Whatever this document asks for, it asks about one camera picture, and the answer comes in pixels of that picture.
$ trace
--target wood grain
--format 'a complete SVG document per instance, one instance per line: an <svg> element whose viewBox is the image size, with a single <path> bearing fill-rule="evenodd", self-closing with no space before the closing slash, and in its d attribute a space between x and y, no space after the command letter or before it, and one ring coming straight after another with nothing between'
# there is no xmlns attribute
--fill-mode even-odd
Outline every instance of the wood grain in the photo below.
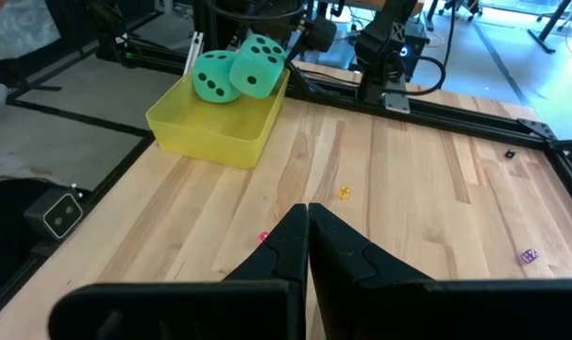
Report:
<svg viewBox="0 0 572 340"><path fill-rule="evenodd" d="M424 99L536 119L454 93ZM0 339L46 338L53 304L84 284L218 281L298 202L322 202L435 279L572 277L571 197L543 154L518 147L509 160L507 147L293 99L255 169L153 144L2 311ZM348 199L337 195L344 186ZM528 248L541 257L523 264ZM308 337L322 339L312 287L310 275Z"/></svg>

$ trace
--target floor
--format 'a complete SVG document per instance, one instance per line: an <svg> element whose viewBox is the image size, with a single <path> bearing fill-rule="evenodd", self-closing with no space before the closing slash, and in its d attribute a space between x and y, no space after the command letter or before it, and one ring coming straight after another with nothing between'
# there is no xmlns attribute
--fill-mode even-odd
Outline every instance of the floor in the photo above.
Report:
<svg viewBox="0 0 572 340"><path fill-rule="evenodd" d="M557 0L481 0L483 5L497 9L513 9L527 13L553 12L559 6Z"/></svg>
<svg viewBox="0 0 572 340"><path fill-rule="evenodd" d="M350 34L351 16L346 15L339 24L339 38ZM354 15L358 26L364 23L360 17L371 18L371 14L358 10ZM461 9L444 89L531 106L560 138L572 139L572 55L565 47L565 30L563 34L553 31L547 38L547 42L557 48L557 53L548 55L525 31L528 27L544 26L544 22L536 23L535 17L503 15L487 8L483 17L473 23L465 19ZM442 60L446 46L440 43L439 37L446 37L448 32L448 14L435 15L433 23L435 31L429 34L431 43L424 54ZM187 18L161 16L139 28L137 33L183 50L191 29ZM568 31L572 48L572 27ZM352 58L352 46L346 39L339 39L317 62L342 62ZM420 63L412 82L430 86L437 76L431 65ZM145 112L176 80L177 76L145 69L128 70L92 56L45 83L61 86L61 92L31 91L19 99L147 129ZM92 127L37 110L5 107L0 110L0 175L44 176L62 183L76 182L91 190L138 141L139 137L123 132Z"/></svg>

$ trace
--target yellow plastic bin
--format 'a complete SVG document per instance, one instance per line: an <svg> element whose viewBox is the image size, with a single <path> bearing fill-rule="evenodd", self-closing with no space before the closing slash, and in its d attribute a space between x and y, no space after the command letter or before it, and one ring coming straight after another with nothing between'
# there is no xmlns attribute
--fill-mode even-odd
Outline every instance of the yellow plastic bin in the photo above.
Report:
<svg viewBox="0 0 572 340"><path fill-rule="evenodd" d="M289 71L264 99L247 95L227 104L200 99L188 72L145 114L160 148L240 168L257 164L282 108Z"/></svg>

